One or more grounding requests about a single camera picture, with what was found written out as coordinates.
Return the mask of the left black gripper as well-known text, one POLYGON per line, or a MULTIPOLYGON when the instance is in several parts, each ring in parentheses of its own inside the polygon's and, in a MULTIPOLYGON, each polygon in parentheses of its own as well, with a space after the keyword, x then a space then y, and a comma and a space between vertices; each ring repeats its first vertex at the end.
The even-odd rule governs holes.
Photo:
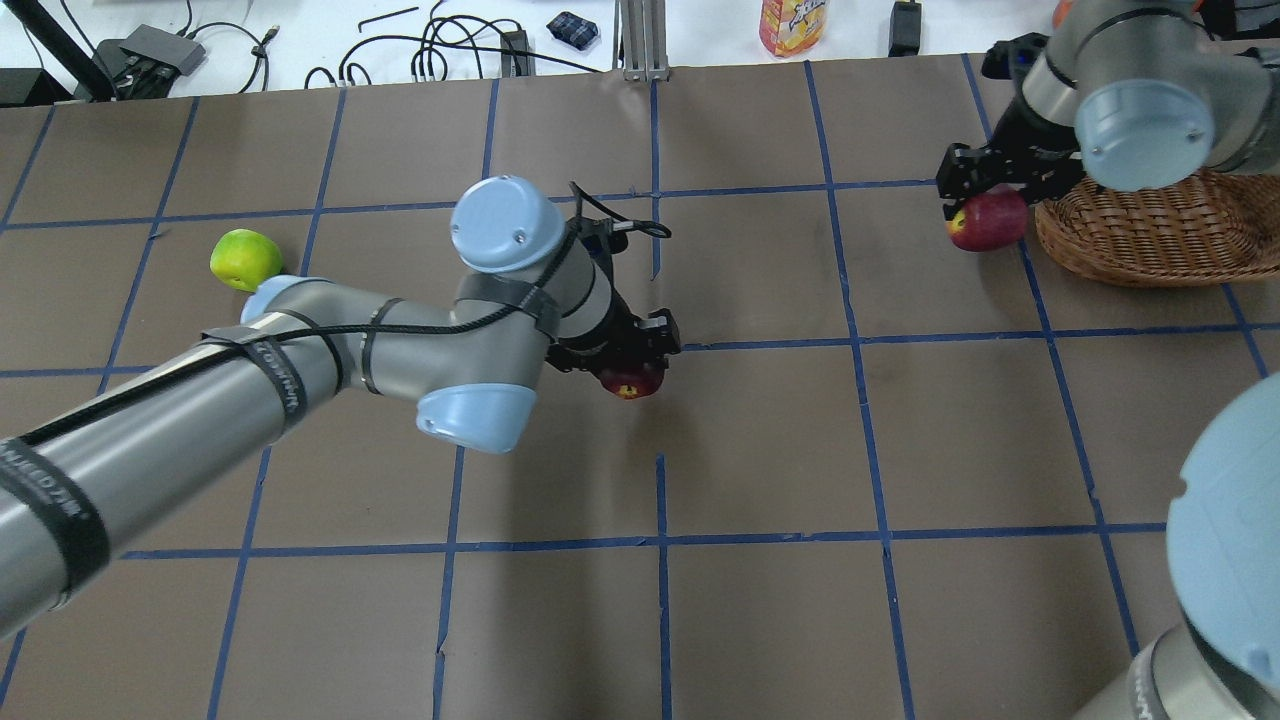
POLYGON ((605 365, 616 363, 666 366, 666 361, 682 350, 678 323, 671 310, 639 316, 614 291, 602 322, 584 336, 549 345, 545 361, 561 373, 586 372, 595 375, 605 365))

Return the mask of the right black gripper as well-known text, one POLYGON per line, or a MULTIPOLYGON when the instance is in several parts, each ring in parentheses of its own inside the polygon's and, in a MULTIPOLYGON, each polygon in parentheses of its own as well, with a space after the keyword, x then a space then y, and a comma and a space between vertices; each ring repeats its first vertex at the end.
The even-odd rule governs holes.
POLYGON ((1010 81, 1014 95, 986 146, 951 143, 943 151, 934 187, 946 222, 1000 187, 1034 206, 1062 199, 1085 178, 1074 129, 1079 94, 1048 45, 1046 35, 1023 35, 987 51, 986 77, 1010 81))

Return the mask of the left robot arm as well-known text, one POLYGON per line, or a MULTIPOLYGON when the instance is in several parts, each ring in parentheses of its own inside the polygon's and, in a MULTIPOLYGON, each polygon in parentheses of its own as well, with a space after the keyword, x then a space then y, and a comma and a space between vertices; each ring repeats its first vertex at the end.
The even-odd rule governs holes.
POLYGON ((678 354, 668 309, 635 314, 614 284, 631 233, 666 240, 573 187, 566 217, 517 176, 470 187, 449 238, 467 275, 449 309, 276 275, 237 325, 3 441, 3 637, 69 603, 115 559, 344 389, 412 404, 426 436, 512 451, 544 366, 621 398, 660 387, 678 354))

